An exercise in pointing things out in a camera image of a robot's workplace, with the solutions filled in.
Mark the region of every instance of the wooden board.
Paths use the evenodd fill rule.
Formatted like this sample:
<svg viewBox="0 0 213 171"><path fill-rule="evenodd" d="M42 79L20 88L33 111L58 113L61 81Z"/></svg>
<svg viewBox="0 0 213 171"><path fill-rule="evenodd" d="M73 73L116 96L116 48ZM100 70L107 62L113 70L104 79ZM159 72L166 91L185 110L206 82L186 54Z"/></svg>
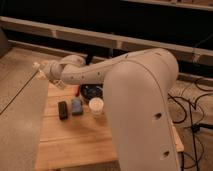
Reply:
<svg viewBox="0 0 213 171"><path fill-rule="evenodd" d="M51 170L105 163L117 160L105 115L95 119L84 104L84 115L60 121L57 102L65 100L70 112L71 99L78 86L59 90L49 85L35 169ZM183 144L173 128L177 151Z"/></svg>

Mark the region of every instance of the cable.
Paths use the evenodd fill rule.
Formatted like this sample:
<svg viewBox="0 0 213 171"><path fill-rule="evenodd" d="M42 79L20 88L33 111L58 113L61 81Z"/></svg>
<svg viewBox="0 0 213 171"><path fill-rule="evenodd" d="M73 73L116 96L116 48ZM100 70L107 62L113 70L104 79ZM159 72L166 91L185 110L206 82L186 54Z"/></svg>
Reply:
<svg viewBox="0 0 213 171"><path fill-rule="evenodd" d="M203 98L203 97L206 97L206 96L212 96L213 95L213 92L212 93L206 93L206 94L202 94L200 96L198 96L196 99L195 99L195 102L194 102L194 109L197 108L197 104L198 104L198 101Z"/></svg>
<svg viewBox="0 0 213 171"><path fill-rule="evenodd" d="M195 86L199 89L199 90L201 90L201 91L207 91L207 92L213 92L213 89L204 89L204 88L202 88L202 87L200 87L199 85L198 85L198 81L200 81L200 80L202 80L203 78L200 78L200 79L197 79L197 80L195 80L195 82L194 82L194 84L195 84Z"/></svg>
<svg viewBox="0 0 213 171"><path fill-rule="evenodd" d="M184 152L181 152L181 171L184 171L184 167L185 167L185 158L184 158Z"/></svg>
<svg viewBox="0 0 213 171"><path fill-rule="evenodd" d="M180 120L180 121L173 121L173 123L174 123L174 124L183 123L183 122L187 119L187 111L186 111L185 107L184 107L179 101L177 101L171 94L168 93L168 95L169 95L169 98L168 98L168 99L172 99L172 100L173 100L176 104L178 104L178 105L183 109L183 111L184 111L184 117L183 117L183 119Z"/></svg>
<svg viewBox="0 0 213 171"><path fill-rule="evenodd" d="M18 91L18 93L10 100L10 102L3 108L3 110L0 112L0 115L3 114L3 112L10 106L10 104L16 99L16 97L22 92L22 90L28 85L28 83L35 77L35 75L38 73L35 72L30 79L24 84L24 86Z"/></svg>
<svg viewBox="0 0 213 171"><path fill-rule="evenodd" d="M189 114L190 114L190 121L191 121L191 126L193 126L193 118L192 118L192 106L189 103ZM196 142L195 142L195 134L192 131L192 140L193 140L193 147L194 147L194 155L195 155L195 162L196 162L196 169L197 171L200 170L199 168L199 163L198 163L198 158L197 158L197 147L196 147Z"/></svg>

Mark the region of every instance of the black cable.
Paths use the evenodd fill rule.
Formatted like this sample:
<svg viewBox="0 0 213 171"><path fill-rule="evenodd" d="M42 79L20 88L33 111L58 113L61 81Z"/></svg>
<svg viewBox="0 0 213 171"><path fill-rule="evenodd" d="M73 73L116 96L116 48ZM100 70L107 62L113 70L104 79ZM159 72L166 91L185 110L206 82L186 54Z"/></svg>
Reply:
<svg viewBox="0 0 213 171"><path fill-rule="evenodd" d="M184 111L184 116L183 116L183 119L180 120L180 121L172 121L174 124L180 124L180 123L183 123L186 119L187 119L187 111L185 109L185 107L179 102L177 101L175 98L173 98L173 96L171 94L169 94L169 98L168 99L172 99L176 104L178 104Z"/></svg>
<svg viewBox="0 0 213 171"><path fill-rule="evenodd" d="M197 108L198 101L199 101L201 98L206 97L206 96L212 96L212 95L213 95L213 93L206 93L206 94L202 94L202 95L198 96L198 97L195 99L194 107L193 107L193 108L194 108L194 109Z"/></svg>
<svg viewBox="0 0 213 171"><path fill-rule="evenodd" d="M198 107L201 110L202 116L197 122L195 122L195 124L199 124L205 118L205 112L204 112L203 108L200 105L198 105Z"/></svg>
<svg viewBox="0 0 213 171"><path fill-rule="evenodd" d="M181 171L184 171L184 167L185 167L185 158L184 158L184 153L183 152L181 152L180 153L181 154Z"/></svg>
<svg viewBox="0 0 213 171"><path fill-rule="evenodd" d="M189 103L189 114L190 114L190 121L191 121L191 126L193 126L194 125L194 123L193 123L193 118L192 118L192 108L191 108L192 106L190 105L190 103ZM195 162L196 162L196 169L197 169L197 171L199 171L200 170L200 168L199 168L199 163L198 163L198 158L197 158L197 147L196 147L196 141L195 141L195 134L194 134L194 132L192 131L192 140L193 140L193 147L194 147L194 155L195 155Z"/></svg>
<svg viewBox="0 0 213 171"><path fill-rule="evenodd" d="M199 90L201 90L201 91L206 91L206 92L213 92L213 89L205 89L205 88L202 88L202 87L200 87L198 84L198 81L200 81L200 80L202 80L203 78L200 78L200 79L197 79L197 80L195 80L195 82L194 82L194 84L195 84L195 86L199 89Z"/></svg>
<svg viewBox="0 0 213 171"><path fill-rule="evenodd" d="M10 102L4 107L4 109L0 112L0 115L10 106L10 104L16 99L16 97L22 92L22 90L28 85L28 83L35 77L35 75L38 73L35 72L30 79L24 84L24 86L18 91L18 93L10 100Z"/></svg>

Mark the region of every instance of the black object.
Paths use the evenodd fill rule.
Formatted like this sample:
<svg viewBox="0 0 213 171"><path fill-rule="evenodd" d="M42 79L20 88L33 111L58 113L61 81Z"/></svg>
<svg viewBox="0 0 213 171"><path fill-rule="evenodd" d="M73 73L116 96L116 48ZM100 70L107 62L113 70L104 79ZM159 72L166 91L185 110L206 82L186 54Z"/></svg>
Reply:
<svg viewBox="0 0 213 171"><path fill-rule="evenodd" d="M67 103L65 101L58 102L58 112L60 120L68 118Z"/></svg>
<svg viewBox="0 0 213 171"><path fill-rule="evenodd" d="M212 129L213 130L213 125L200 123L200 124L194 124L191 127L191 129L194 133L197 133L198 131L200 131L200 128L206 128L206 129Z"/></svg>
<svg viewBox="0 0 213 171"><path fill-rule="evenodd" d="M103 85L83 84L81 85L80 93L86 102L89 102L94 97L103 98Z"/></svg>

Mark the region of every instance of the small container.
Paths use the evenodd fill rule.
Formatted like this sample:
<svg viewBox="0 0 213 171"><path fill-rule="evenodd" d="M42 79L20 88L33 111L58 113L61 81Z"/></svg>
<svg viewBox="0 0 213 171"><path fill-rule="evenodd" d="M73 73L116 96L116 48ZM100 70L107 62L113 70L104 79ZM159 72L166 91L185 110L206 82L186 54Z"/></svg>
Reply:
<svg viewBox="0 0 213 171"><path fill-rule="evenodd" d="M89 101L89 108L93 116L97 118L103 113L104 101L99 97L95 97Z"/></svg>

